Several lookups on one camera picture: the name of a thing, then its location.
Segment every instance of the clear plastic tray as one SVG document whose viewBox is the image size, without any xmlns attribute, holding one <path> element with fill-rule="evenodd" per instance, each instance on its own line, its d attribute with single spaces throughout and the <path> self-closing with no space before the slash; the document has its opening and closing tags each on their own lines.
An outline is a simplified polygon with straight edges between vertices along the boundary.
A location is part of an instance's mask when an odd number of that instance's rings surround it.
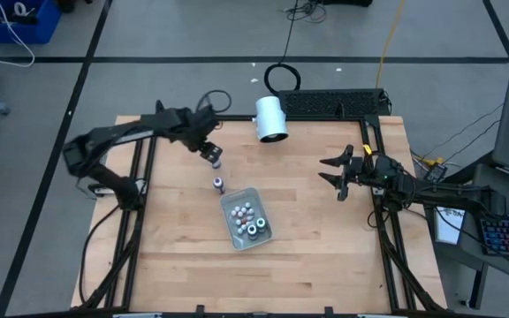
<svg viewBox="0 0 509 318">
<path fill-rule="evenodd" d="M 240 190 L 234 193 L 228 193 L 221 197 L 219 201 L 221 203 L 221 209 L 223 210 L 224 219 L 227 222 L 227 228 L 229 229 L 229 235 L 231 236 L 231 242 L 235 249 L 242 251 L 251 247 L 258 246 L 264 242 L 269 241 L 272 238 L 272 229 L 270 228 L 270 220 L 266 216 L 266 211 L 264 211 L 264 206 L 262 205 L 262 200 L 258 191 L 253 187 L 249 187 L 244 190 Z M 245 207 L 245 203 L 249 202 L 251 204 L 251 208 L 254 210 L 254 218 L 255 222 L 259 217 L 266 220 L 266 231 L 263 233 L 258 233 L 258 238 L 252 240 L 248 237 L 247 232 L 245 231 L 243 234 L 238 234 L 237 229 L 239 226 L 235 223 L 237 220 L 236 216 L 232 216 L 231 212 L 235 209 L 235 207 L 243 208 Z"/>
</svg>

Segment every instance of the blue bin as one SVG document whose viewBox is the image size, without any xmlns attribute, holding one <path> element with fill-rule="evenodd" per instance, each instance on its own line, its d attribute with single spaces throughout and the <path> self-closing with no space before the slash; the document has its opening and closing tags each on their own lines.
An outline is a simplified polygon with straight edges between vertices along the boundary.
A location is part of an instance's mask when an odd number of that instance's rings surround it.
<svg viewBox="0 0 509 318">
<path fill-rule="evenodd" d="M 62 12 L 58 9 L 54 0 L 0 0 L 5 12 L 13 8 L 16 2 L 23 3 L 27 8 L 38 8 L 36 18 L 38 24 L 34 26 L 11 24 L 13 31 L 25 43 L 48 43 L 54 30 L 57 28 L 58 21 Z M 7 30 L 5 23 L 0 23 L 0 43 L 14 43 L 11 32 Z"/>
</svg>

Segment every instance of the white paper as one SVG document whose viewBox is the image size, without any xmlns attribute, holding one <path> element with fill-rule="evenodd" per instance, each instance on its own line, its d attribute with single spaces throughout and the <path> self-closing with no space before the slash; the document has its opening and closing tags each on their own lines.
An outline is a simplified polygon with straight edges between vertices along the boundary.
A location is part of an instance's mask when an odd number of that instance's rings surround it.
<svg viewBox="0 0 509 318">
<path fill-rule="evenodd" d="M 463 224 L 465 210 L 443 207 L 437 207 L 437 210 L 440 213 L 437 213 L 436 215 L 435 241 L 457 245 L 457 242 L 459 241 L 460 232 L 453 229 L 451 225 L 447 224 L 447 222 L 451 223 L 456 228 L 460 229 L 461 225 Z"/>
</svg>

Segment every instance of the wooden tabletop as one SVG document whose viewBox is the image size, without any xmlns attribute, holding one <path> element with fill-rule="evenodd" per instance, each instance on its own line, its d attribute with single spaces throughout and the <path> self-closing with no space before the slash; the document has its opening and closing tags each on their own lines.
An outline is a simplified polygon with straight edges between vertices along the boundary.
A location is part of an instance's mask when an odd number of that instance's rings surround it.
<svg viewBox="0 0 509 318">
<path fill-rule="evenodd" d="M 118 124 L 135 119 L 118 117 Z M 402 118 L 381 117 L 381 126 L 387 155 L 414 171 Z M 319 160 L 340 155 L 349 143 L 354 155 L 363 155 L 358 124 L 288 122 L 288 132 L 284 141 L 262 144 L 253 123 L 225 122 L 209 136 L 224 150 L 219 170 L 179 143 L 158 140 L 132 311 L 193 312 L 205 305 L 212 313 L 322 313 L 326 306 L 340 314 L 390 312 L 378 236 L 367 226 L 370 190 L 351 185 L 347 200 L 338 202 L 335 190 L 317 176 L 339 173 Z M 133 143 L 113 148 L 108 167 L 128 175 L 133 150 Z M 223 178 L 228 192 L 250 186 L 259 191 L 274 234 L 270 242 L 233 249 L 214 177 Z M 114 198 L 98 200 L 92 226 L 115 205 Z M 423 213 L 419 205 L 411 209 Z M 120 215 L 105 222 L 89 244 L 86 296 L 110 268 Z M 410 269 L 446 307 L 427 223 L 405 211 L 400 223 Z M 405 307 L 401 276 L 394 273 Z M 125 273 L 119 282 L 117 303 Z M 72 305 L 79 303 L 75 292 Z"/>
</svg>

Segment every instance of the white cylindrical light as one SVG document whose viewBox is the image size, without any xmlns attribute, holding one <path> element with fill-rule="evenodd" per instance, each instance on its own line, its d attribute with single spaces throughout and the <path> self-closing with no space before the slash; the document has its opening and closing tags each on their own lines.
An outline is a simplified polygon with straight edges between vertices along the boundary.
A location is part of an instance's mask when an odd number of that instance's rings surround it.
<svg viewBox="0 0 509 318">
<path fill-rule="evenodd" d="M 288 137 L 286 115 L 276 96 L 256 101 L 256 119 L 253 120 L 256 122 L 256 135 L 261 142 L 276 142 Z"/>
</svg>

